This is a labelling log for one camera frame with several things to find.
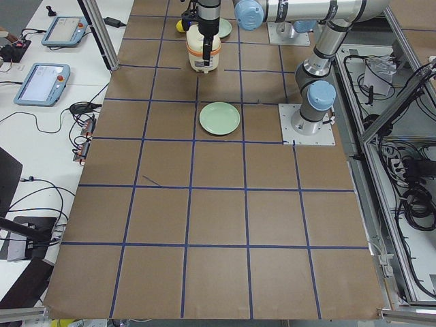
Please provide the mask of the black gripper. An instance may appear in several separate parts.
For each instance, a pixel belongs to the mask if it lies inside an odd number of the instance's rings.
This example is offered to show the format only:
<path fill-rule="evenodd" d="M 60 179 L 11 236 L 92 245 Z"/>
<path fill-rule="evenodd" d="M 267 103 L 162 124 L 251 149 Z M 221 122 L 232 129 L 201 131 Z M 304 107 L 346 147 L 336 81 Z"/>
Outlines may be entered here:
<path fill-rule="evenodd" d="M 211 62 L 213 36 L 215 36 L 219 32 L 220 11 L 220 0 L 198 1 L 199 31 L 204 36 L 202 51 L 204 66 L 209 66 Z"/>

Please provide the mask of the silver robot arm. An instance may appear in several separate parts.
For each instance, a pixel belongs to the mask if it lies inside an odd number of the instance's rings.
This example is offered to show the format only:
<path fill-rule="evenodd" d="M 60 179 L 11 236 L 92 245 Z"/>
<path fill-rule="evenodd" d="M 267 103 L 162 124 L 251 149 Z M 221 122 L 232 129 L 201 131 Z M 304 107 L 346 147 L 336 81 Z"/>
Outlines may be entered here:
<path fill-rule="evenodd" d="M 279 142 L 290 130 L 299 138 L 313 138 L 332 119 L 337 91 L 324 76 L 308 73 L 305 55 L 313 48 L 266 43 L 264 27 L 250 39 L 244 31 L 237 42 L 223 45 L 218 69 L 200 78 L 200 99 L 204 102 L 232 102 L 244 111 L 245 139 Z"/>
<path fill-rule="evenodd" d="M 326 76 L 347 32 L 355 22 L 366 21 L 382 13 L 388 1 L 234 1 L 239 27 L 257 29 L 264 22 L 316 20 L 326 23 L 313 54 L 304 61 L 305 71 Z"/>

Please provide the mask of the person's hand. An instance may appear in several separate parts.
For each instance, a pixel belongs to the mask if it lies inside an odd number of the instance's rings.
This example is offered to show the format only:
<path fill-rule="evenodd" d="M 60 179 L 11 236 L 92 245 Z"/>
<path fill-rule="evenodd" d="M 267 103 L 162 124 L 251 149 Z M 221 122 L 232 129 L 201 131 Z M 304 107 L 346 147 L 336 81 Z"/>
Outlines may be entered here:
<path fill-rule="evenodd" d="M 0 37 L 6 39 L 10 43 L 14 43 L 18 38 L 3 27 L 0 27 Z"/>

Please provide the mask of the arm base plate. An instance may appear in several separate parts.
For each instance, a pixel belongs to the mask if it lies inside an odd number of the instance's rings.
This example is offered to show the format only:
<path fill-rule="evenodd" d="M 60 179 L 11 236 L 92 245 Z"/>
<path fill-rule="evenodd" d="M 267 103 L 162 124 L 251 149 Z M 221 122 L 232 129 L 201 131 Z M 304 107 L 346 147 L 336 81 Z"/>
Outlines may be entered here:
<path fill-rule="evenodd" d="M 335 146 L 328 112 L 323 120 L 309 123 L 300 116 L 300 104 L 279 104 L 283 143 L 287 145 Z"/>
<path fill-rule="evenodd" d="M 273 45 L 310 46 L 310 29 L 298 29 L 290 22 L 268 22 L 269 43 Z"/>

